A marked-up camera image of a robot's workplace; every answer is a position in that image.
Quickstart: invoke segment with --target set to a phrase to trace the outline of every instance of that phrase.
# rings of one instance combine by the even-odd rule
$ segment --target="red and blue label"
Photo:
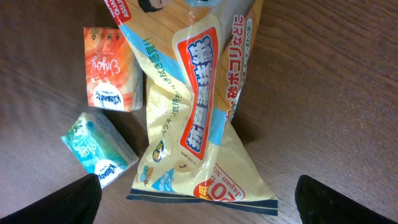
[[[210,130],[213,95],[218,63],[215,27],[177,44],[195,98],[180,144],[202,160]]]

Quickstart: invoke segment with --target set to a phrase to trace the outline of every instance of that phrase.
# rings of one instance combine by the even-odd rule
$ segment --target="wood grain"
[[[279,216],[130,201],[136,166],[104,189],[95,223],[300,223],[308,174],[398,221],[398,3],[267,0],[233,125]],[[83,27],[102,1],[0,2],[0,217],[86,172],[60,136],[87,107]],[[105,111],[142,155],[145,109]]]

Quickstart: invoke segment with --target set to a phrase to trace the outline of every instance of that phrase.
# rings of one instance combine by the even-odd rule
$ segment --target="dark blue strip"
[[[147,192],[143,190],[131,189],[130,195],[127,196],[129,200],[145,200],[149,202],[157,203],[212,203],[215,205],[221,205],[228,208],[238,209],[245,212],[253,212],[264,215],[278,215],[277,200],[262,200],[257,202],[214,202],[209,200],[203,200],[200,198],[187,196],[187,195],[177,195],[177,194],[165,194],[157,192]]]

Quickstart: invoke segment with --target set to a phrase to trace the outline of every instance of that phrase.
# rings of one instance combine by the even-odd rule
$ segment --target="blue stripe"
[[[216,146],[221,145],[221,139],[223,138],[226,112],[213,107],[213,114],[211,115],[211,125],[210,125],[210,141]]]
[[[245,212],[253,212],[264,215],[278,215],[277,200],[261,200],[256,202],[214,202],[209,200],[204,200],[188,195],[177,195],[177,194],[165,194],[157,192],[147,192],[144,190],[131,189],[130,195],[127,196],[129,200],[145,200],[149,202],[156,203],[212,203],[215,205],[221,205],[228,208],[233,208],[237,210],[242,210]]]
[[[130,43],[132,43],[137,50],[141,51],[141,53],[149,57],[149,54],[147,53],[146,50],[146,46],[144,44],[144,39],[142,39],[140,36],[138,36],[135,32],[133,32],[130,28],[128,28],[128,26],[124,24],[121,24],[119,28],[124,34],[124,36],[127,38],[127,40],[130,41]],[[159,61],[162,63],[163,69],[171,76],[176,78],[178,81],[186,84],[178,62],[174,59],[171,59],[169,56],[163,54],[159,50],[157,51],[157,55],[159,55]]]

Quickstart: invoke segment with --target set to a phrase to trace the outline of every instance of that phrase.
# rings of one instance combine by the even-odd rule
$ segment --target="black object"
[[[397,224],[307,175],[298,180],[295,200],[303,224]]]
[[[98,176],[88,174],[42,200],[0,219],[0,224],[93,223],[101,197]]]

